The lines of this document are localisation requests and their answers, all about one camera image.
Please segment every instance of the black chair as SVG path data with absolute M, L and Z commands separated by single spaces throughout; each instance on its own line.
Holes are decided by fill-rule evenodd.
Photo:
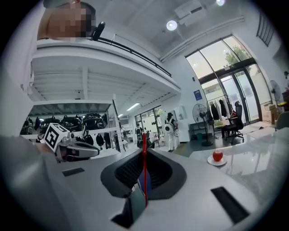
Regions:
M 225 137 L 225 140 L 227 140 L 227 138 L 232 137 L 231 144 L 233 144 L 234 139 L 236 137 L 242 138 L 242 141 L 244 142 L 243 134 L 240 132 L 240 130 L 242 130 L 244 127 L 242 122 L 242 105 L 240 104 L 239 101 L 237 101 L 235 102 L 235 107 L 236 107 L 236 116 L 227 119 L 230 121 L 230 125 L 224 126 L 224 130 L 228 132 L 228 134 L 230 131 L 232 131 L 231 135 Z

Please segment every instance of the floor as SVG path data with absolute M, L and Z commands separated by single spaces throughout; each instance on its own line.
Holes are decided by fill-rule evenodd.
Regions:
M 261 136 L 264 136 L 264 134 L 266 135 L 271 134 L 275 132 L 275 129 L 273 128 L 273 125 L 264 122 L 257 122 L 252 125 L 245 126 L 241 132 L 244 134 L 244 142 L 246 143 L 254 139 L 257 139 Z M 197 140 L 191 140 L 186 144 L 181 144 L 173 153 L 184 157 L 189 157 L 192 154 L 192 152 L 195 151 L 204 151 L 231 146 L 231 139 L 232 138 L 229 138 L 226 141 L 225 139 L 222 138 L 222 135 L 220 133 L 216 135 L 216 138 L 214 137 L 209 138 L 209 140 L 213 142 L 212 146 L 204 147 Z M 238 145 L 241 143 L 242 139 L 236 138 L 233 145 Z

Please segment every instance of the white table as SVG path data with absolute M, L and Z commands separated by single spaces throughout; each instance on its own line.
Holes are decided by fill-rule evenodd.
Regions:
M 246 186 L 261 204 L 275 198 L 288 174 L 289 128 L 218 150 L 228 162 L 216 168 Z M 189 158 L 209 165 L 207 159 L 213 151 L 193 152 Z

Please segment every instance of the standing fan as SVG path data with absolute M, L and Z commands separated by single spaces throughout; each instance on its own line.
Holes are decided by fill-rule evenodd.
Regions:
M 208 108 L 204 106 L 203 104 L 196 104 L 193 108 L 193 117 L 196 123 L 199 123 L 201 121 L 204 122 L 205 126 L 205 132 L 206 132 L 206 138 L 207 140 L 202 142 L 202 146 L 211 146 L 213 145 L 213 142 L 208 140 L 208 132 L 207 132 L 207 115 L 208 115 Z
M 274 101 L 277 104 L 277 102 L 280 100 L 280 97 L 281 97 L 280 87 L 274 80 L 271 80 L 269 82 L 269 85 L 270 85 L 270 92 L 274 95 Z

